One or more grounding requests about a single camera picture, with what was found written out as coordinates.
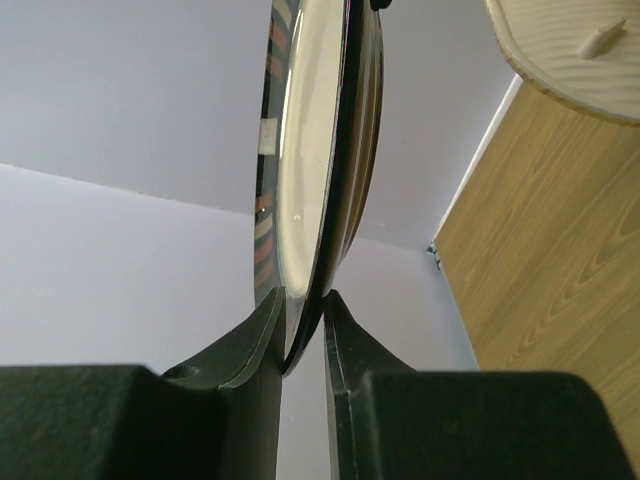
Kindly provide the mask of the black rimmed silver plate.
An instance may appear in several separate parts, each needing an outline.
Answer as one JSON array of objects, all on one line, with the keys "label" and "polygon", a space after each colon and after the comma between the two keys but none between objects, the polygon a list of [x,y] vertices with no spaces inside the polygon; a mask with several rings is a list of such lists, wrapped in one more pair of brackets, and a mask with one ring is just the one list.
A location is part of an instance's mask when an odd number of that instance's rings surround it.
[{"label": "black rimmed silver plate", "polygon": [[383,1],[277,0],[257,143],[254,296],[286,298],[285,372],[360,225],[379,140]]}]

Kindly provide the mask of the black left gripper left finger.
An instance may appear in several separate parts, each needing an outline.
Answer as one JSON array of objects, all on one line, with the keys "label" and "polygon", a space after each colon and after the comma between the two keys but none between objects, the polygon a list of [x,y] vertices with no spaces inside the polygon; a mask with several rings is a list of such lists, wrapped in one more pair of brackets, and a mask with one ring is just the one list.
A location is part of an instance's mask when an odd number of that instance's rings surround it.
[{"label": "black left gripper left finger", "polygon": [[1,371],[5,479],[272,479],[285,294],[163,374],[141,365]]}]

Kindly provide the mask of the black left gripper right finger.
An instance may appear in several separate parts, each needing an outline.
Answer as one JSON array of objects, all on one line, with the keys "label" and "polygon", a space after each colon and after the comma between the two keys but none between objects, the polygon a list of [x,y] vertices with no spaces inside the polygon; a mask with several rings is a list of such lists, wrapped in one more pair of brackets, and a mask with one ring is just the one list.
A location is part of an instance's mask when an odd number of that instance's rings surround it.
[{"label": "black left gripper right finger", "polygon": [[337,292],[324,345],[335,479],[630,479],[605,406],[561,372],[418,371]]}]

